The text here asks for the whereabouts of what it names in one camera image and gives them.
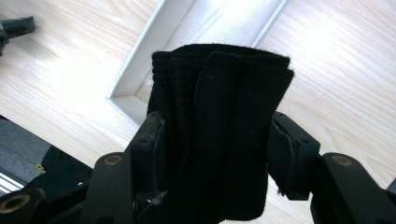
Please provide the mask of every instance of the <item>white surface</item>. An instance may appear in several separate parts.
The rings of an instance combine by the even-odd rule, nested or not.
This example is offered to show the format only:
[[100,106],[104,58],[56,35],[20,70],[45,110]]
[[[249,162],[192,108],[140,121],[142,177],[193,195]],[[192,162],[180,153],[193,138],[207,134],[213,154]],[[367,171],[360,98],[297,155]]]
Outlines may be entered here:
[[121,68],[108,101],[139,126],[146,116],[151,93],[153,52],[195,43],[255,48],[286,3],[286,0],[162,1]]

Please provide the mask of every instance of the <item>black towel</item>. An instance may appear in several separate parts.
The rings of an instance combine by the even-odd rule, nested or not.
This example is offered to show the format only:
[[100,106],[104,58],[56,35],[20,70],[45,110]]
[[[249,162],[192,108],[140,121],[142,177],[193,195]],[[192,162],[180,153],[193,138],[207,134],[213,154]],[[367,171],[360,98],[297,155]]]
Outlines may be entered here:
[[227,45],[155,52],[148,113],[166,121],[169,188],[139,223],[251,220],[264,209],[271,117],[293,77],[290,59]]

